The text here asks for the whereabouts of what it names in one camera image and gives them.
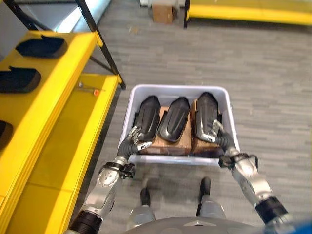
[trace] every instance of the black plastic part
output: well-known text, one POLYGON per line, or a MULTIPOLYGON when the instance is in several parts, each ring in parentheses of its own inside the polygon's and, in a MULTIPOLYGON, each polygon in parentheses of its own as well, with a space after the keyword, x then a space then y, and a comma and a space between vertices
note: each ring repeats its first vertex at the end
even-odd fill
POLYGON ((41 74, 33 68, 9 67, 10 71, 0 71, 0 93, 28 93, 41 80, 41 74))
POLYGON ((212 94, 205 92, 200 95, 195 115, 195 133, 199 139, 207 141, 204 135, 211 135, 214 120, 218 119, 218 109, 218 102, 212 94))
POLYGON ((158 135, 169 142, 180 140, 190 112, 189 101, 180 97, 173 101, 164 113, 158 127, 158 135))
POLYGON ((129 139, 125 138, 118 148, 117 155, 128 160, 131 154, 135 154, 137 152, 137 145, 134 145, 129 139))
POLYGON ((269 197, 260 202, 255 209, 265 224, 288 213, 276 197, 269 197))
POLYGON ((147 97, 140 106, 134 126, 141 128, 141 141, 152 141, 156 137, 159 124, 160 103, 156 96, 147 97))
POLYGON ((151 206, 151 196, 148 188, 143 188, 140 193, 140 199, 142 205, 151 206))
POLYGON ((65 54, 67 43, 63 38, 41 36, 42 39, 30 39, 21 42, 16 50, 23 56, 39 58, 59 58, 65 54))
POLYGON ((199 202, 204 195, 210 195, 211 180, 208 176, 204 177, 200 183, 199 202))
POLYGON ((69 229, 82 234, 97 234, 102 224, 102 219, 96 214, 80 211, 69 229))
POLYGON ((218 144, 224 152, 226 152, 229 148, 236 148, 232 136, 227 132, 223 132, 222 136, 217 137, 215 139, 215 143, 218 144))
POLYGON ((13 135, 13 126, 3 120, 0 120, 0 150, 10 142, 13 135))

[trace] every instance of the cardboard box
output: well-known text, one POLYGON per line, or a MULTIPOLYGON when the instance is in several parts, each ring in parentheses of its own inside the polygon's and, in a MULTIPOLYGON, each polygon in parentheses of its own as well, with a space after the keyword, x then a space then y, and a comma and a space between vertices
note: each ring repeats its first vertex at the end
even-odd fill
MULTIPOLYGON (((167 111, 169 107, 160 108, 160 119, 162 118, 164 111, 167 111)), ((151 147, 142 150, 142 155, 179 155, 187 156, 192 147, 192 136, 191 136, 191 117, 188 115, 188 121, 182 133, 180 141, 176 143, 170 143, 163 140, 156 135, 151 147)))
POLYGON ((156 23, 172 23, 176 15, 176 10, 173 5, 153 3, 153 21, 156 23))
POLYGON ((191 106, 191 126, 192 126, 192 136, 193 136, 193 140, 192 140, 192 150, 191 153, 196 155, 196 154, 202 154, 205 152, 209 152, 209 157, 218 157, 218 156, 214 156, 217 152, 220 151, 220 148, 217 144, 214 143, 209 143, 209 142, 205 142, 202 141, 200 139, 198 139, 196 137, 195 134, 195 114, 196 114, 196 102, 197 100, 194 100, 194 102, 192 103, 191 106))

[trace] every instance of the gray carpet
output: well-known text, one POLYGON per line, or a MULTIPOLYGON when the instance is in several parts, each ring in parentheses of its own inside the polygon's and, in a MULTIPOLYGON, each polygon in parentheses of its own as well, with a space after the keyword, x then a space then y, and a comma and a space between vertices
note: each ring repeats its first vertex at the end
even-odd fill
MULTIPOLYGON (((241 150, 258 155, 259 171, 293 216, 311 215, 311 29, 197 19, 184 30, 183 11, 172 25, 156 24, 137 0, 112 1, 99 28, 127 90, 110 111, 99 140, 101 145, 106 135, 102 151, 99 157, 99 149, 94 153, 75 214, 100 166, 116 155, 131 89, 162 83, 226 88, 241 150)), ((98 50, 94 56, 102 58, 98 50)), ((105 73, 91 62, 86 71, 105 73)), ((199 183, 206 175, 213 181, 211 195, 228 219, 262 225, 227 169, 139 164, 136 178, 123 181, 100 233, 125 230, 131 209, 139 203, 142 178, 147 177, 157 219, 195 215, 199 183)))

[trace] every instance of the white bin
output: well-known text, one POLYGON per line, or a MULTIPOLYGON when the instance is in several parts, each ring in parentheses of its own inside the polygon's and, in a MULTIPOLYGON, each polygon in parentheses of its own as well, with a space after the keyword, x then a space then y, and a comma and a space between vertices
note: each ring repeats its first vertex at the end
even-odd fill
MULTIPOLYGON (((198 98, 203 92, 212 93, 213 96, 218 101, 219 110, 222 113, 222 124, 225 130, 232 135, 236 148, 239 150, 229 94, 226 89, 218 86, 155 85, 155 84, 140 84, 135 86, 130 93, 128 109, 125 116, 125 121, 123 124, 119 144, 122 142, 123 139, 125 139, 127 133, 132 128, 135 113, 139 111, 141 103, 148 96, 150 95, 157 96, 161 106, 169 106, 172 101, 174 101, 179 97, 186 97, 191 105, 193 100, 198 98)), ((218 159, 215 158, 203 158, 193 156, 136 155, 136 154, 130 156, 129 162, 218 165, 218 159)))

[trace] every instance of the yellow rack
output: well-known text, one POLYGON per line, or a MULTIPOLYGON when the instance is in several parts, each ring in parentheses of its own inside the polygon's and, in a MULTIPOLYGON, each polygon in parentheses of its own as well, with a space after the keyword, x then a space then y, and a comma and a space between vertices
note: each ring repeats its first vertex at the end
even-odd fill
POLYGON ((97 97, 72 92, 27 181, 7 234, 61 234, 68 225, 118 85, 118 76, 87 74, 79 80, 105 91, 97 97))
POLYGON ((14 128, 10 143, 0 151, 0 233, 4 233, 38 155, 97 42, 96 33, 46 31, 29 31, 22 41, 41 35, 64 38, 66 53, 60 58, 40 59, 23 57, 14 49, 0 63, 0 70, 13 66, 36 68, 41 73, 34 91, 0 94, 0 119, 14 128))
POLYGON ((312 2, 306 0, 186 0, 188 19, 216 18, 312 25, 312 2))

